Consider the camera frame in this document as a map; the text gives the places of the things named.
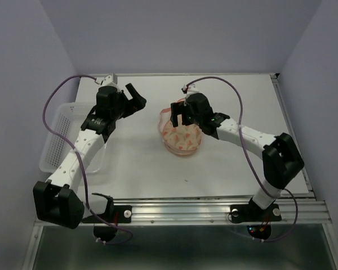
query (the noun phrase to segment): robotic arm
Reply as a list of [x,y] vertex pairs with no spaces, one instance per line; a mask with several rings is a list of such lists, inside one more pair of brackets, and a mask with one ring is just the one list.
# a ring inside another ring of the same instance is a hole
[[236,209],[236,213],[232,213],[232,222],[262,221],[267,215],[270,215],[271,221],[280,221],[280,215],[272,213],[275,208],[279,208],[273,202],[304,167],[292,137],[286,133],[274,136],[241,127],[242,142],[238,123],[228,115],[213,112],[207,97],[196,91],[194,85],[190,88],[193,93],[187,94],[184,101],[171,104],[171,121],[174,127],[178,126],[177,116],[182,115],[183,125],[196,124],[204,134],[218,140],[240,147],[244,144],[248,151],[263,160],[265,190],[261,187],[248,205],[232,205],[231,209]]
[[[74,144],[75,150],[70,150],[46,182],[37,182],[33,188],[40,220],[68,228],[76,228],[81,222],[85,207],[76,195],[82,172],[75,152],[80,154],[86,169],[115,130],[116,121],[145,107],[146,99],[138,94],[132,84],[126,85],[126,88],[132,96],[130,100],[113,82],[112,76],[106,77],[101,83],[96,94],[96,105],[81,125]],[[105,198],[108,199],[108,204],[112,204],[109,197]]]

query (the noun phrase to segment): plastic basket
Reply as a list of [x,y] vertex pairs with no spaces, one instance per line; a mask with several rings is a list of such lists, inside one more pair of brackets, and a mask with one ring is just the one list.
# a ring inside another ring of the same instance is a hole
[[[94,103],[65,103],[56,111],[51,128],[75,142],[78,137],[80,126],[84,122]],[[86,169],[88,174],[96,173],[103,167],[106,145],[94,156],[90,165]],[[64,160],[70,146],[61,138],[49,132],[45,146],[40,158],[40,170],[47,173],[53,173]]]

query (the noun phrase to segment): bolt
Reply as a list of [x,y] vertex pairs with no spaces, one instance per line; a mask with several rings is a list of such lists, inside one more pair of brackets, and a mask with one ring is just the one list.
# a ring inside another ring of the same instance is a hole
[[231,213],[231,215],[233,216],[233,217],[237,217],[237,216],[239,216],[239,213],[238,213],[238,209],[232,209],[232,211],[230,212]]
[[274,209],[273,209],[273,214],[274,214],[276,217],[278,217],[278,216],[281,215],[281,211],[279,210],[279,208],[274,208]]
[[125,210],[124,211],[124,217],[126,217],[126,218],[131,217],[131,211],[130,210]]

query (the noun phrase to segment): metal edge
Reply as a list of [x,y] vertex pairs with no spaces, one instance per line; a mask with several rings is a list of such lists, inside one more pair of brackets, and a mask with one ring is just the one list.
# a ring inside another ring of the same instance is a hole
[[34,262],[36,254],[38,252],[41,235],[43,232],[43,226],[34,225],[32,235],[30,237],[29,246],[26,250],[25,259],[23,262],[22,270],[32,270],[34,267]]
[[[274,73],[115,73],[118,77],[145,77],[145,76],[210,76],[210,75],[260,75]],[[105,77],[107,74],[90,74],[94,77]]]
[[324,234],[326,235],[326,239],[330,248],[330,252],[332,254],[332,258],[336,269],[338,269],[338,240],[334,233],[332,224],[323,224]]
[[[247,200],[211,200],[211,201],[115,201],[115,204],[130,204],[132,222],[125,226],[202,226],[202,225],[233,225],[228,220],[230,207],[233,204],[246,204]],[[276,224],[291,224],[295,216],[295,207],[292,200],[278,199],[283,221]],[[298,199],[300,224],[331,223],[326,203],[324,201]],[[51,223],[36,220],[38,226],[54,226]],[[80,226],[92,226],[91,223]]]
[[[304,200],[314,200],[315,201],[315,197],[313,192],[308,192],[308,193],[294,193],[294,196],[296,197],[296,199],[304,199]],[[117,202],[120,201],[145,201],[145,200],[157,200],[157,201],[173,201],[175,203],[178,203],[179,201],[182,202],[188,202],[188,201],[210,201],[210,200],[246,200],[249,201],[249,199],[253,197],[253,195],[241,195],[241,196],[204,196],[204,197],[152,197],[152,198],[124,198],[124,199],[115,199]],[[281,194],[280,199],[291,199],[291,195],[284,193]]]
[[[281,88],[279,86],[279,81],[278,81],[277,78],[273,78],[272,77],[272,83],[273,83],[273,87],[274,87],[275,93],[277,94],[277,99],[278,99],[279,105],[280,105],[280,107],[282,109],[282,114],[284,116],[284,120],[286,121],[289,133],[291,134],[294,142],[299,146],[298,140],[297,140],[296,135],[295,135],[295,131],[294,131],[293,125],[291,123],[291,120],[290,120],[290,117],[289,117],[289,114],[288,114],[288,111],[287,111],[286,104],[285,104],[283,96],[282,96]],[[310,183],[308,172],[306,171],[305,167],[303,168],[302,173],[303,173],[304,179],[306,181],[308,190],[310,192],[312,192],[313,196],[315,197],[315,193],[313,191],[313,187],[312,187],[312,184]]]

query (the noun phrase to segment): white table surface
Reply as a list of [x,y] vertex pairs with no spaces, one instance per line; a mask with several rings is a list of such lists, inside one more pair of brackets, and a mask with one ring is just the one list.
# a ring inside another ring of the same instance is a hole
[[[220,75],[239,90],[244,105],[243,124],[265,133],[288,132],[268,74]],[[240,147],[205,136],[197,153],[178,157],[168,152],[158,133],[159,113],[182,97],[185,83],[200,76],[119,76],[124,89],[132,83],[147,99],[145,109],[117,121],[108,139],[103,168],[88,176],[89,191],[116,199],[212,197],[253,195],[259,188]],[[239,116],[238,99],[229,86],[216,80],[196,83],[215,112]],[[98,85],[82,78],[76,102],[95,102]],[[250,153],[261,179],[262,161]],[[295,194],[308,189],[303,174],[288,188]],[[83,186],[78,196],[84,199]]]

